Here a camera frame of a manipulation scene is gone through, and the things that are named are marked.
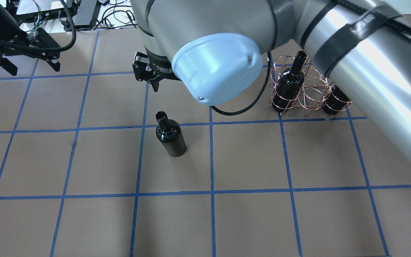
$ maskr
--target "black bottle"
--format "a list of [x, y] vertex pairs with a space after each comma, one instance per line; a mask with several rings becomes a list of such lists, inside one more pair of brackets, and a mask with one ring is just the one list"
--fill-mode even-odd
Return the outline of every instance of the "black bottle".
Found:
[[323, 105], [323, 111], [327, 114], [336, 115], [347, 104], [347, 101], [350, 101], [350, 99], [344, 92], [338, 86], [333, 86], [331, 94]]
[[272, 97], [272, 107], [277, 112], [284, 112], [294, 104], [294, 101], [290, 102], [289, 100], [296, 98], [304, 83], [304, 73], [302, 72], [302, 68], [304, 67], [306, 58], [307, 55], [304, 51], [297, 52], [292, 67], [285, 69], [277, 82], [275, 88], [277, 94], [274, 94]]
[[180, 125], [175, 120], [168, 119], [166, 112], [156, 113], [156, 120], [159, 125], [156, 127], [156, 137], [166, 148], [170, 156], [182, 156], [186, 151], [185, 140], [183, 139]]

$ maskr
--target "bottle body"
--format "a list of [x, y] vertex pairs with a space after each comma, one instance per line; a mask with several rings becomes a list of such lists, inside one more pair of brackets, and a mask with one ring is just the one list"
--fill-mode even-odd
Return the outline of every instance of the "bottle body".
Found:
[[327, 114], [336, 115], [347, 104], [350, 99], [337, 86], [333, 86], [331, 94], [323, 105], [323, 111]]
[[182, 156], [186, 151], [186, 145], [180, 125], [175, 120], [168, 119], [163, 111], [156, 113], [156, 119], [158, 121], [156, 127], [158, 140], [170, 156]]
[[275, 87], [275, 94], [272, 97], [272, 108], [277, 112], [284, 112], [295, 103], [299, 90], [304, 83], [304, 67], [307, 55], [304, 51], [296, 54], [292, 67], [283, 71]]

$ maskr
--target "white label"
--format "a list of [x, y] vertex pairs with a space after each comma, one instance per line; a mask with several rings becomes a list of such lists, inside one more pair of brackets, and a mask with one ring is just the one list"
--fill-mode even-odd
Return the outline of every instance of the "white label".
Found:
[[62, 3], [60, 1], [52, 2], [50, 9], [53, 10], [53, 9], [58, 9], [58, 8], [63, 8]]

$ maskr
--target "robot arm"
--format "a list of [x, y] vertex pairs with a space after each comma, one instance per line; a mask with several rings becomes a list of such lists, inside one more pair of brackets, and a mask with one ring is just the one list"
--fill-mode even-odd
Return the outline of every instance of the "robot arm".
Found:
[[411, 160], [411, 39], [377, 26], [397, 16], [377, 7], [360, 16], [328, 0], [133, 3], [154, 73], [181, 79], [201, 104], [235, 97], [261, 72], [261, 53], [295, 39]]

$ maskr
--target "bottle holder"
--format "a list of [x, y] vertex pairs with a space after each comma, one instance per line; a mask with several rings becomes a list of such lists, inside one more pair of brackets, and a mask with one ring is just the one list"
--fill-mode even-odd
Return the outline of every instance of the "bottle holder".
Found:
[[283, 110], [283, 112], [281, 112], [281, 115], [283, 115], [289, 109], [303, 108], [305, 116], [308, 117], [312, 111], [321, 109], [324, 105], [328, 106], [326, 104], [326, 99], [328, 99], [331, 95], [338, 101], [346, 103], [344, 108], [342, 108], [341, 110], [334, 110], [330, 108], [334, 111], [338, 111], [337, 114], [346, 111], [350, 107], [352, 101], [342, 101], [333, 94], [332, 88], [335, 85], [334, 82], [329, 78], [325, 78], [323, 74], [321, 74], [317, 69], [313, 68], [312, 59], [310, 57], [307, 57], [307, 59], [305, 60], [304, 68], [302, 69], [302, 72], [304, 73], [304, 83], [302, 84], [302, 88], [301, 90], [299, 90], [297, 96], [294, 99], [286, 99], [278, 95], [275, 91], [277, 82], [279, 81], [282, 72], [286, 68], [291, 67], [293, 61], [294, 57], [289, 55], [282, 55], [281, 57], [278, 57], [272, 65], [272, 72], [270, 75], [272, 83], [270, 84], [274, 86], [274, 89], [272, 90], [269, 105], [275, 105], [276, 107], [279, 107], [274, 104], [274, 96], [278, 96], [284, 100], [290, 101], [287, 108], [279, 107]]

